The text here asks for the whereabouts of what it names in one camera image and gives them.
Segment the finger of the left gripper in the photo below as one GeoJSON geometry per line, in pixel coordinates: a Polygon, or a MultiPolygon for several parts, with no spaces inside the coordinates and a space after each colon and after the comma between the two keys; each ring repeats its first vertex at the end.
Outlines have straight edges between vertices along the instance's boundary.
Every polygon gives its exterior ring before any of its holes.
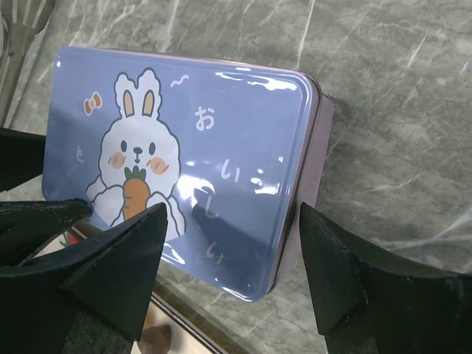
{"type": "Polygon", "coordinates": [[[1,128],[2,192],[42,174],[45,144],[43,135],[1,128]]]}
{"type": "Polygon", "coordinates": [[[81,199],[1,202],[1,264],[18,265],[48,239],[90,214],[81,199]]]}

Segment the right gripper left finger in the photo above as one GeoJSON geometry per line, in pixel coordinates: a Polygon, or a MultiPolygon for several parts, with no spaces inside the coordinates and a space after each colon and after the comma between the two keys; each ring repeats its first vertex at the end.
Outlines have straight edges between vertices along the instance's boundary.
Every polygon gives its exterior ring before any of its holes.
{"type": "Polygon", "coordinates": [[[43,243],[18,265],[1,264],[1,351],[129,353],[166,231],[166,206],[156,204],[72,246],[38,256],[43,243]]]}

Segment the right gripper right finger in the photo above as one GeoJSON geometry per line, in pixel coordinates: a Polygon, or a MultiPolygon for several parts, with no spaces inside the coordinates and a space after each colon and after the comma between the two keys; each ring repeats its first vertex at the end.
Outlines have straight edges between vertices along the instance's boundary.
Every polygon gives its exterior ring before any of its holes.
{"type": "Polygon", "coordinates": [[[471,275],[424,265],[302,204],[302,258],[329,353],[469,353],[471,275]]]}

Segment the silver rectangular tin box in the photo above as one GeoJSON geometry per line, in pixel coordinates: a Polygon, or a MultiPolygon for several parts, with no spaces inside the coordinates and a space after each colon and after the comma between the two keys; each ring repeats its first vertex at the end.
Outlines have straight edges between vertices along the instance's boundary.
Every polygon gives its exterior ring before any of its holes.
{"type": "Polygon", "coordinates": [[[333,115],[334,103],[327,95],[323,94],[320,112],[314,125],[312,140],[308,145],[308,156],[305,159],[305,166],[300,175],[299,189],[295,198],[294,217],[285,242],[280,266],[277,269],[277,276],[270,290],[273,290],[282,281],[302,255],[299,236],[299,210],[302,202],[312,207],[316,205],[333,115]]]}

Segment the silver tin lid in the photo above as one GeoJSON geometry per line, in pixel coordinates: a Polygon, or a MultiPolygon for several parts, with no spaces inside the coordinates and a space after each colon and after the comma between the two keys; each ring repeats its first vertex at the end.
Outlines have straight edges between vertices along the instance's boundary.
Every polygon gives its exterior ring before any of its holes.
{"type": "Polygon", "coordinates": [[[42,172],[106,230],[167,208],[163,261],[246,302],[271,290],[322,100],[309,75],[62,46],[42,172]]]}

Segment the white strawberry pattern tray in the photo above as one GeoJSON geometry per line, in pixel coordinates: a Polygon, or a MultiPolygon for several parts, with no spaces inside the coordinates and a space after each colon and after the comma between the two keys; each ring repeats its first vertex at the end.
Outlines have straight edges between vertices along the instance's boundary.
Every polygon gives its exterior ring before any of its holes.
{"type": "Polygon", "coordinates": [[[203,329],[153,292],[132,353],[246,353],[219,329],[203,329]]]}

